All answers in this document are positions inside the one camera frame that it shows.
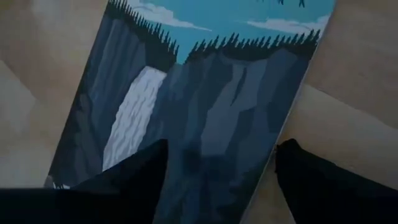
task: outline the floor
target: floor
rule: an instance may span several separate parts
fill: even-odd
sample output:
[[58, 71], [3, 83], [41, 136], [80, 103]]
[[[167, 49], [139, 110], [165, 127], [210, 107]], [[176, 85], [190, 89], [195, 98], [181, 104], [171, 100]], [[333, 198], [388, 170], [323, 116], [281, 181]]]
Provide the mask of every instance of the floor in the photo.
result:
[[[0, 1], [0, 187], [41, 187], [106, 0]], [[337, 0], [280, 142], [398, 189], [398, 2]], [[270, 161], [243, 223], [294, 223]]]

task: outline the cliff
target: cliff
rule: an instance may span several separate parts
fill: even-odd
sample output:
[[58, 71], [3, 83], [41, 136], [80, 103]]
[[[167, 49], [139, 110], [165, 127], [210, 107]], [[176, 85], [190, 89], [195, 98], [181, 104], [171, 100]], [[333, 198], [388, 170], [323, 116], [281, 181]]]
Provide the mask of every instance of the cliff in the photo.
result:
[[[185, 198], [183, 217], [191, 217], [186, 222], [200, 216], [201, 197], [213, 206], [201, 219], [217, 220], [217, 206], [234, 200], [232, 183], [265, 166], [307, 66], [307, 58], [281, 49], [255, 62], [211, 54], [169, 71], [139, 147], [162, 138], [170, 144], [155, 222], [164, 222], [179, 197]], [[194, 187], [201, 184], [210, 193], [201, 195]]]

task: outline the tree silhouette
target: tree silhouette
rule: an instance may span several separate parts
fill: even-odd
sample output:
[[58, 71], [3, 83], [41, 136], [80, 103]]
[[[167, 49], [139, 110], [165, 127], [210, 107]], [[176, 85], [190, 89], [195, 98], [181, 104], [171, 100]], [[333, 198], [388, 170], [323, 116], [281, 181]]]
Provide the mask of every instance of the tree silhouette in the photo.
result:
[[267, 39], [266, 37], [240, 39], [239, 34], [232, 33], [228, 38], [224, 37], [219, 46], [217, 46], [220, 39], [219, 36], [214, 40], [202, 40], [201, 44], [197, 42], [186, 61], [207, 57], [213, 52], [220, 52], [233, 59], [254, 61], [268, 58], [276, 50], [282, 48], [296, 55], [311, 57], [317, 47], [319, 38], [320, 30], [315, 34], [314, 31], [311, 31], [308, 35], [301, 34], [300, 38], [298, 34], [293, 37], [277, 35], [272, 43], [271, 37], [267, 37]]
[[126, 0], [110, 0], [105, 14], [112, 19], [121, 19], [145, 43], [146, 62], [148, 66], [168, 72], [177, 59], [177, 42], [172, 41], [169, 33], [164, 36], [161, 24], [147, 21], [138, 12], [127, 5]]

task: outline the snowboard graphic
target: snowboard graphic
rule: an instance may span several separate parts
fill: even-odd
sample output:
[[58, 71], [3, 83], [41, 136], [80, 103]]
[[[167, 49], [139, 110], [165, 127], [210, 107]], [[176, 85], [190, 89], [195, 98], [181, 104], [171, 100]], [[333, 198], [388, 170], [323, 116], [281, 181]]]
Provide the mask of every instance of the snowboard graphic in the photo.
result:
[[153, 222], [239, 223], [333, 6], [110, 0], [50, 184], [76, 186], [167, 139]]

